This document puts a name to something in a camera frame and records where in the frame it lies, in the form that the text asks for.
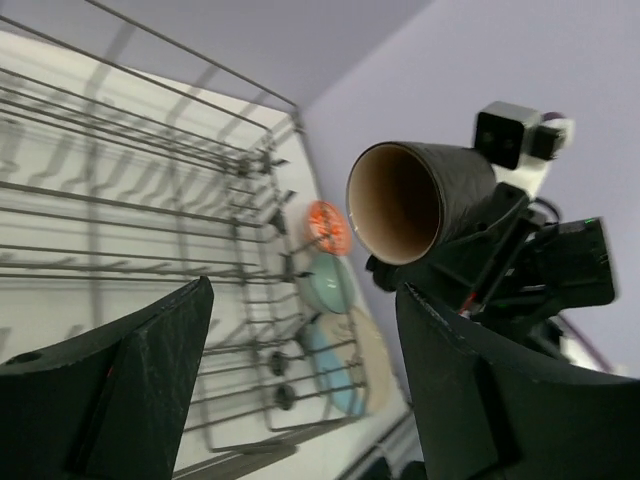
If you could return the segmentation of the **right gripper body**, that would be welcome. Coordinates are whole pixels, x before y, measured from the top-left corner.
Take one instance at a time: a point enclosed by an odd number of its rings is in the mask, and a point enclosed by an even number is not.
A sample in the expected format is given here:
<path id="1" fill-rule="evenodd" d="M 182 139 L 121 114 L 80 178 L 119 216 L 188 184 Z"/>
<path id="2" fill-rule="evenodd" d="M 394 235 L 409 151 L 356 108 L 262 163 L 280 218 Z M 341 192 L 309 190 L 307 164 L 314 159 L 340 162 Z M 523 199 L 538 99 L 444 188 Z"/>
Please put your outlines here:
<path id="1" fill-rule="evenodd" d="M 507 272 L 525 266 L 526 239 L 541 228 L 524 194 L 500 184 L 460 237 L 405 265 L 370 255 L 366 268 L 380 289 L 395 293 L 401 330 L 450 330 L 462 325 L 465 311 L 489 330 L 533 330 L 553 317 L 552 305 L 527 303 L 509 287 Z"/>

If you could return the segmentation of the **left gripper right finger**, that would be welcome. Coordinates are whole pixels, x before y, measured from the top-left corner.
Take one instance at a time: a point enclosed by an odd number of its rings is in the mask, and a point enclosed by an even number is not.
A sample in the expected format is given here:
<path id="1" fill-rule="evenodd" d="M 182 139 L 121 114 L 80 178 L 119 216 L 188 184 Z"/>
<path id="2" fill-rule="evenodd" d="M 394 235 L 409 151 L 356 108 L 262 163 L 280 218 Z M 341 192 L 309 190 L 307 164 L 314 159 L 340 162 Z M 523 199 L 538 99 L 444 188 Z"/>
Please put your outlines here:
<path id="1" fill-rule="evenodd" d="M 635 479 L 639 383 L 524 348 L 410 285 L 396 318 L 431 479 Z"/>

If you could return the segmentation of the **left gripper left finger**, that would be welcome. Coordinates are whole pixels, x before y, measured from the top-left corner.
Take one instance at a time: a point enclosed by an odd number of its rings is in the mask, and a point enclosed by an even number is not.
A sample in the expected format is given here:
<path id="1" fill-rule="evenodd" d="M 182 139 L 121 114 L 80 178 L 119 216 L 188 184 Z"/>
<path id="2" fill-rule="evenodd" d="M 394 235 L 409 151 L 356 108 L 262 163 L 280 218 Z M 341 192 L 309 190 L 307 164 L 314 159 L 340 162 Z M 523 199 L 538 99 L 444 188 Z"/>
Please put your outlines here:
<path id="1" fill-rule="evenodd" d="M 171 478 L 213 303 L 201 277 L 2 363 L 2 478 Z"/>

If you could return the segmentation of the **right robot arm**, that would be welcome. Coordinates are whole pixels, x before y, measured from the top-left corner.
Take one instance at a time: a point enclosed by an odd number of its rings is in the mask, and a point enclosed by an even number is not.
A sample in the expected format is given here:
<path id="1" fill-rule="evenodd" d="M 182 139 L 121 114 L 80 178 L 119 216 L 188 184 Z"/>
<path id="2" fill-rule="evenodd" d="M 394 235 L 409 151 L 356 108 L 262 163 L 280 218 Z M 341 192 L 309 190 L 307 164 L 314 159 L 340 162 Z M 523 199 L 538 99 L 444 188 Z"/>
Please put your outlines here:
<path id="1" fill-rule="evenodd" d="M 404 281 L 471 321 L 530 350 L 564 359 L 572 334 L 565 309 L 616 298 L 605 228 L 599 217 L 562 223 L 501 183 L 475 225 L 416 262 L 392 266 L 369 257 L 374 283 L 393 292 Z"/>

